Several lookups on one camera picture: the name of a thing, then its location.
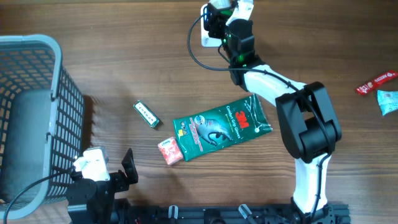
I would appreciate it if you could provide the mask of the red tissue packet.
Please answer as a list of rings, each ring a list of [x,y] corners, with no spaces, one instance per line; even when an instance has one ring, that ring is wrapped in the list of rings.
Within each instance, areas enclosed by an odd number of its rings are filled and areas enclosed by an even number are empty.
[[[168,138],[158,144],[159,151],[162,153],[167,165],[171,166],[174,163],[183,159],[183,154],[174,137]]]

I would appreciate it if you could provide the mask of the small green white box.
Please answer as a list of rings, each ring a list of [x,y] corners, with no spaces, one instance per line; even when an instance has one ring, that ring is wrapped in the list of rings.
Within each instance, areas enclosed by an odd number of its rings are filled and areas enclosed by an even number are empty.
[[[155,128],[159,123],[159,118],[140,100],[134,104],[134,109],[140,114],[140,116],[146,121],[151,127]]]

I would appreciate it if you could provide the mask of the green 3M gloves packet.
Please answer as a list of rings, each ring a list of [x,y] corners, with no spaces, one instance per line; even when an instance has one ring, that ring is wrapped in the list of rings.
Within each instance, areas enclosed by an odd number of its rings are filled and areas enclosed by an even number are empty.
[[[256,95],[173,120],[185,161],[273,131]]]

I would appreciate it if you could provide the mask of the red coffee stick sachet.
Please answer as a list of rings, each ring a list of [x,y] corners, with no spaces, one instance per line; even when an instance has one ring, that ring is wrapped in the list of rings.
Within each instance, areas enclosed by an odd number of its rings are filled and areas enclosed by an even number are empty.
[[[381,75],[373,78],[372,80],[369,80],[365,84],[357,87],[356,92],[359,95],[367,95],[368,93],[379,88],[386,82],[389,82],[395,78],[397,78],[397,72],[395,72],[393,70],[388,70],[387,72],[384,72],[383,74],[381,74]]]

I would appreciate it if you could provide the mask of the clear wet wipes packet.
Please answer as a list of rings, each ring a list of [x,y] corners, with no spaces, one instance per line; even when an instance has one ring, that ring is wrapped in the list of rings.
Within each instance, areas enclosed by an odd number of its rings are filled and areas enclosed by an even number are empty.
[[[398,92],[397,91],[377,91],[377,102],[382,115],[398,110]]]

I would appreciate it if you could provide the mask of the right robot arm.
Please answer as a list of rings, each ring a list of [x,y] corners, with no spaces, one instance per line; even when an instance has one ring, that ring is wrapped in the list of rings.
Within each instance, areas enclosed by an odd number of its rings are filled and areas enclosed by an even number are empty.
[[[326,170],[342,130],[325,86],[295,82],[271,69],[254,49],[253,1],[209,1],[201,9],[204,47],[222,47],[233,83],[272,103],[288,153],[295,159],[293,204],[318,217],[328,203]]]

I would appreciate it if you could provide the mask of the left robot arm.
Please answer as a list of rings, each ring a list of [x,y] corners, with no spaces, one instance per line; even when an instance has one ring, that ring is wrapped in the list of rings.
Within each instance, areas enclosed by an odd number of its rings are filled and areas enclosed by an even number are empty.
[[[115,194],[138,183],[132,149],[121,164],[124,170],[107,170],[108,153],[104,147],[87,149],[74,163],[67,188],[68,214],[72,223],[129,223],[129,202]]]

